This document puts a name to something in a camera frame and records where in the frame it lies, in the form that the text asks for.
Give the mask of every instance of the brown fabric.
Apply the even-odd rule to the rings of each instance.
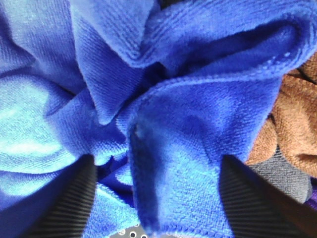
[[[283,78],[280,94],[259,132],[247,165],[269,159],[278,144],[287,160],[317,177],[317,53]]]

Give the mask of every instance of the blue fabric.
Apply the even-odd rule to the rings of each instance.
[[[149,234],[232,237],[217,192],[222,155],[247,159],[282,75],[316,48],[315,0],[163,10],[155,0],[2,0],[1,208],[91,153],[99,183],[84,237],[138,220]]]

